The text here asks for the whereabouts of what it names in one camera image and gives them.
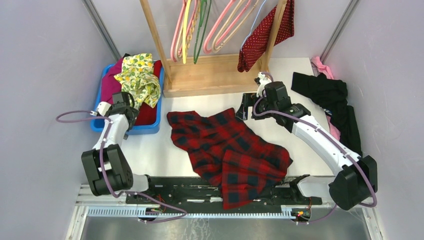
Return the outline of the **lemon print garment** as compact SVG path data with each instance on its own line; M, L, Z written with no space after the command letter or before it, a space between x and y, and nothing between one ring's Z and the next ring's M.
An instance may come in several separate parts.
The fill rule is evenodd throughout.
M154 74L154 60L151 53L139 53L122 59L121 73L114 76L121 84L121 90L132 95L134 108L142 104L155 108L162 93L159 78Z

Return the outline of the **red polka dot skirt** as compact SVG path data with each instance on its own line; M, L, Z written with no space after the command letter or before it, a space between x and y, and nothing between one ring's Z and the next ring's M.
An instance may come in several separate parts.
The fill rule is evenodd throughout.
M242 44L239 57L237 70L248 72L251 70L257 60L265 53L270 38L273 21L275 18L276 7L274 7L252 31L247 39ZM283 16L280 20L280 26L274 44L279 43L291 38L295 35L295 2L288 0L286 2Z

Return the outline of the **red black plaid garment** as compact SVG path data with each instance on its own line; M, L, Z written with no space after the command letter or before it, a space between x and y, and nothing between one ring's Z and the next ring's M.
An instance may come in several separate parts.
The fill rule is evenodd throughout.
M224 210L244 206L283 180L288 150L256 135L233 108L209 117L196 111L168 112L173 144L186 151L193 171L220 189Z

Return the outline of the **light blue wire hanger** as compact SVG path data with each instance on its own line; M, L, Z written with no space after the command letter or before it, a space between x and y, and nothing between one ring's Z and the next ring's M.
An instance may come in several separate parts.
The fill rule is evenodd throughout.
M256 23L258 21L259 15L260 15L260 13L261 13L261 11L263 9L263 6L265 5L266 2L267 2L267 0L263 0L263 2L261 3L261 5L260 5L260 7L259 7L259 9L258 9L258 11L256 13L256 16L254 18L254 21L253 21L253 23L252 23L252 25L250 27L249 33L246 35L246 37L244 38L242 44L240 45L240 48L239 48L240 51L242 51L243 46L246 43L247 39L252 35L252 33L254 31L254 27L256 26Z

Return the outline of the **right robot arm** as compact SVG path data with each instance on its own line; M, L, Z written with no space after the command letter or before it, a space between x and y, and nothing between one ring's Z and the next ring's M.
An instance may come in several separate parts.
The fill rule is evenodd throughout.
M291 134L305 142L329 167L333 176L302 175L289 189L289 199L302 204L309 197L332 199L336 206L350 210L360 205L376 207L378 201L378 166L374 158L358 153L331 136L300 103L292 103L287 88L281 81L261 84L257 92L242 95L235 116L246 121L251 118L273 118Z

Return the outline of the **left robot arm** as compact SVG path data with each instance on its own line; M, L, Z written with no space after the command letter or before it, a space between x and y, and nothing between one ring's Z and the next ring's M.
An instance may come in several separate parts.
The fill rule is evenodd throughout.
M149 185L150 178L146 174L133 174L121 149L139 115L133 96L123 91L114 93L112 103L100 102L91 114L104 120L99 140L81 155L92 194L118 197L125 191L138 192L143 202L154 202L157 189Z

